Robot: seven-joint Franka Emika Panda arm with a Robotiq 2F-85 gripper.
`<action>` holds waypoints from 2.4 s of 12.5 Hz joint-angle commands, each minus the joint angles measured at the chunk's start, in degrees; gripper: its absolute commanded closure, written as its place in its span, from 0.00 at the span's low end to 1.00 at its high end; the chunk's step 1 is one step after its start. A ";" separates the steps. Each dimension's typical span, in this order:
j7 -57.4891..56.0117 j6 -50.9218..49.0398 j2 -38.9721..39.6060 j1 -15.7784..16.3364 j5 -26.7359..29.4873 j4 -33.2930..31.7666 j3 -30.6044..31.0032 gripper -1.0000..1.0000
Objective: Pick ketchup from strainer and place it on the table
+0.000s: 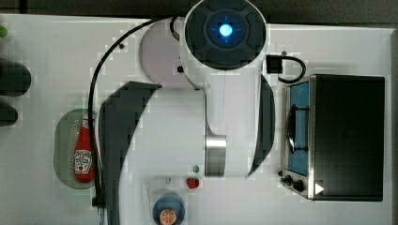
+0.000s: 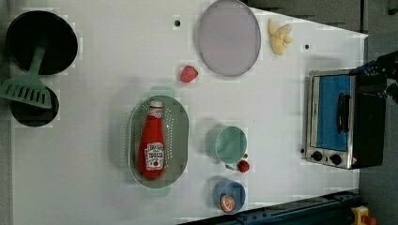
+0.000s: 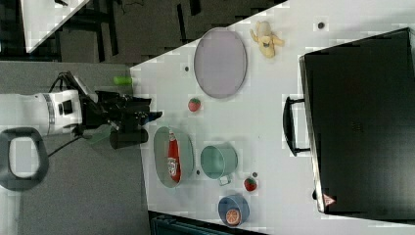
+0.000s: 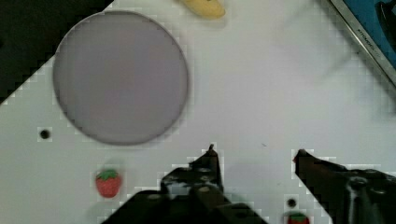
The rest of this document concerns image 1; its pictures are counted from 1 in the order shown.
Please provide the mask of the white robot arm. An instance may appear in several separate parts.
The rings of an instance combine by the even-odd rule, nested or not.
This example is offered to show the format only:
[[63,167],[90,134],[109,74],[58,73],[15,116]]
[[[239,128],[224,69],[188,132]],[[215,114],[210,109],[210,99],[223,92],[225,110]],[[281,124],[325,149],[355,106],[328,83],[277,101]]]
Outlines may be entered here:
[[200,0],[179,34],[187,80],[127,82],[101,105],[106,225],[220,225],[226,179],[251,176],[274,142],[268,28],[249,0]]

